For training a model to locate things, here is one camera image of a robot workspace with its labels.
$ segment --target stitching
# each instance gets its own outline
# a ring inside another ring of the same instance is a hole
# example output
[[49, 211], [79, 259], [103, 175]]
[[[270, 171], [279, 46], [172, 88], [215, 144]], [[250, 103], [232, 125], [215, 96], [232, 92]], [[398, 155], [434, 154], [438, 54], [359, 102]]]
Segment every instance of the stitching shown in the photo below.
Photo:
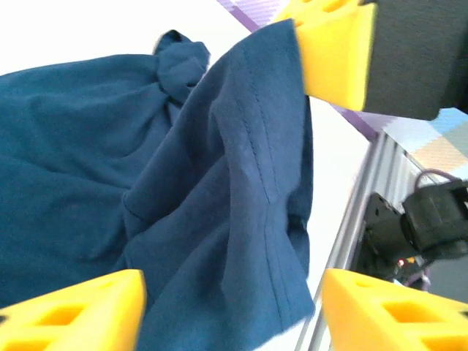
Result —
[[[247, 59], [247, 52], [245, 50], [245, 48], [242, 49], [242, 56], [243, 56], [243, 59], [244, 59], [244, 62], [246, 64], [246, 67], [247, 67], [247, 72], [248, 72], [248, 79], [249, 79], [249, 85], [250, 85], [250, 89], [253, 91], [254, 93], [254, 96], [255, 96], [255, 100], [257, 102], [257, 105], [258, 105], [258, 108], [260, 110], [260, 116], [262, 118], [262, 123], [263, 123], [263, 127], [265, 129], [265, 133], [266, 133], [266, 139], [267, 139], [267, 144], [268, 144], [268, 150], [269, 150], [269, 154], [270, 154], [270, 160], [271, 160], [271, 167], [273, 168], [273, 179], [274, 179], [274, 183], [275, 183], [275, 190], [276, 190], [276, 193], [278, 192], [278, 184], [276, 182], [276, 173], [275, 173], [275, 167], [274, 167], [274, 162], [273, 162], [273, 156], [272, 156], [272, 150], [271, 150], [271, 144], [270, 144], [270, 138], [269, 138], [269, 135], [268, 135], [268, 129], [266, 128], [266, 125], [265, 125], [265, 114], [263, 113], [263, 110], [261, 108], [261, 105], [260, 105], [260, 99], [258, 97], [258, 93], [257, 93], [257, 90], [254, 88], [254, 84], [253, 84], [253, 80], [252, 80], [252, 70], [249, 68], [249, 60]], [[237, 94], [236, 94], [236, 101], [240, 107], [240, 102], [237, 98]], [[249, 142], [250, 142], [250, 146], [252, 147], [252, 152], [254, 153], [254, 157], [255, 157], [255, 161], [257, 163], [257, 168], [258, 168], [258, 172], [260, 174], [260, 179], [262, 181], [262, 185], [263, 185], [263, 190], [265, 191], [265, 194], [266, 194], [266, 198], [267, 198], [267, 201], [268, 201], [268, 204], [270, 205], [271, 204], [271, 201], [268, 197], [268, 192], [266, 191], [266, 188], [265, 188], [265, 183], [263, 182], [263, 177], [262, 177], [262, 172], [260, 171], [260, 165], [259, 165], [259, 162], [258, 162], [258, 159], [257, 159], [257, 155], [255, 153], [255, 150], [254, 150], [254, 146], [253, 146], [253, 143], [252, 143], [252, 139], [251, 139], [251, 135], [250, 135], [250, 131], [249, 131], [249, 128], [247, 126], [247, 122], [246, 122], [246, 119], [243, 117], [243, 121], [244, 121], [244, 125], [246, 127], [246, 130], [247, 130], [247, 134], [249, 136]], [[265, 217], [265, 224], [263, 226], [263, 238], [264, 238], [264, 241], [265, 241], [265, 251], [268, 252], [268, 246], [267, 246], [267, 234], [266, 234], [266, 230], [267, 230], [267, 223], [268, 223], [268, 217], [269, 217], [269, 212], [270, 210], [268, 209], [267, 210], [267, 213], [266, 213], [266, 217]], [[276, 242], [273, 241], [273, 248], [274, 248], [274, 251], [275, 251], [275, 254], [276, 256], [278, 257], [278, 249], [276, 247]], [[273, 295], [275, 297], [275, 302], [276, 302], [276, 308], [278, 310], [278, 315], [279, 315], [279, 322], [280, 322], [280, 325], [282, 327], [282, 329], [285, 328], [285, 325], [284, 325], [284, 320], [286, 318], [284, 318], [284, 316], [282, 315], [281, 313], [281, 309], [279, 308], [279, 299], [278, 299], [278, 294], [276, 292], [276, 289], [273, 285], [273, 277], [272, 277], [272, 272], [271, 272], [271, 262], [270, 262], [270, 259], [268, 258], [268, 255], [266, 255], [266, 261], [267, 261], [267, 266], [268, 266], [268, 272], [270, 274], [270, 282], [271, 282], [271, 289], [273, 290]], [[287, 291], [286, 291], [286, 287], [285, 287], [285, 284], [284, 284], [284, 278], [283, 278], [283, 271], [282, 271], [282, 268], [281, 268], [281, 265], [279, 264], [279, 261], [277, 261], [277, 265], [278, 265], [278, 269], [279, 269], [279, 275], [280, 275], [280, 279], [282, 281], [282, 286], [284, 288], [284, 296], [286, 297], [286, 302], [287, 302], [287, 306], [288, 306], [288, 309], [289, 309], [289, 315], [291, 315], [291, 311], [290, 311], [290, 299], [289, 297], [287, 296]]]
[[[239, 98], [238, 98], [237, 94], [235, 94], [235, 102], [236, 102], [237, 106], [239, 107], [239, 109], [241, 109], [241, 102], [239, 101]], [[250, 133], [249, 125], [247, 124], [247, 120], [246, 120], [244, 115], [242, 115], [242, 122], [243, 122], [243, 124], [244, 124], [244, 126], [246, 128], [246, 131], [247, 131], [247, 137], [249, 138], [250, 149], [252, 150], [252, 153], [254, 154], [254, 159], [255, 159], [255, 163], [257, 164], [257, 170], [258, 170], [258, 173], [260, 175], [260, 181], [262, 182], [263, 191], [265, 192], [265, 196], [266, 196], [266, 199], [268, 201], [268, 204], [270, 204], [270, 198], [268, 197], [265, 182], [263, 180], [263, 175], [262, 175], [262, 172], [260, 171], [260, 163], [258, 162], [257, 152], [255, 152], [254, 143], [252, 142], [252, 134]]]
[[[244, 53], [244, 60], [246, 62], [248, 62], [247, 60], [247, 52], [245, 50], [245, 48], [243, 48], [243, 53]], [[262, 123], [263, 123], [263, 128], [265, 129], [265, 134], [266, 134], [266, 143], [268, 145], [268, 153], [269, 153], [269, 156], [270, 156], [270, 160], [271, 160], [271, 168], [273, 168], [273, 180], [275, 182], [275, 190], [276, 192], [278, 192], [278, 184], [276, 182], [276, 171], [275, 171], [275, 167], [274, 167], [274, 161], [273, 161], [273, 152], [271, 150], [271, 144], [270, 144], [270, 135], [268, 133], [268, 128], [266, 127], [266, 124], [265, 124], [265, 114], [263, 113], [263, 109], [262, 109], [262, 105], [260, 104], [260, 99], [258, 98], [258, 93], [257, 93], [257, 89], [254, 88], [254, 81], [252, 80], [252, 69], [250, 68], [250, 66], [247, 64], [247, 70], [249, 71], [249, 85], [250, 85], [250, 89], [254, 92], [254, 96], [255, 96], [255, 100], [257, 101], [257, 105], [258, 105], [258, 109], [260, 110], [260, 116], [262, 117]]]

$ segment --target blue t-shirt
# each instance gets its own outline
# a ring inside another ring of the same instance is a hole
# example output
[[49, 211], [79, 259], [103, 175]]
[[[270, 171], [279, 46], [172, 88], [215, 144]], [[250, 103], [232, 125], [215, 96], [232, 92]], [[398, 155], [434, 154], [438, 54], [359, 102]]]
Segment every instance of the blue t-shirt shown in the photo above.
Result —
[[293, 22], [207, 63], [171, 31], [154, 55], [0, 77], [1, 306], [138, 268], [138, 351], [251, 350], [313, 312]]

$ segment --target colorful mat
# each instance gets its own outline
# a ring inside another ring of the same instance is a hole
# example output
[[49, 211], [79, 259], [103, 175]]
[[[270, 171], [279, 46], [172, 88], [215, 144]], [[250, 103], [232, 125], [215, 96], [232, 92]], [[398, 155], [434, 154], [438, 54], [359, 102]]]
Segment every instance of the colorful mat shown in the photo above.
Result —
[[[288, 0], [217, 0], [248, 30], [255, 31], [276, 17]], [[468, 178], [468, 115], [443, 109], [434, 121], [336, 109], [368, 139], [387, 132], [421, 166]]]

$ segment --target white surface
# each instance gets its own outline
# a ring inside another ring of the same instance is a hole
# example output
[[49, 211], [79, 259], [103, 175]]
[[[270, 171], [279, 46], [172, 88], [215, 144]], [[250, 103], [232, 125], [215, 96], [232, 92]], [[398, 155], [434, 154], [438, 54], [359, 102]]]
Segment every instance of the white surface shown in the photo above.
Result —
[[216, 0], [0, 1], [0, 75], [117, 53], [151, 53], [166, 31], [218, 59], [249, 32]]
[[[203, 41], [213, 62], [249, 34], [216, 0], [0, 1], [0, 14], [0, 75], [117, 53], [150, 53], [170, 29]], [[368, 142], [329, 104], [316, 99], [311, 104], [314, 204], [309, 286], [314, 295]], [[262, 350], [294, 350], [302, 324]]]

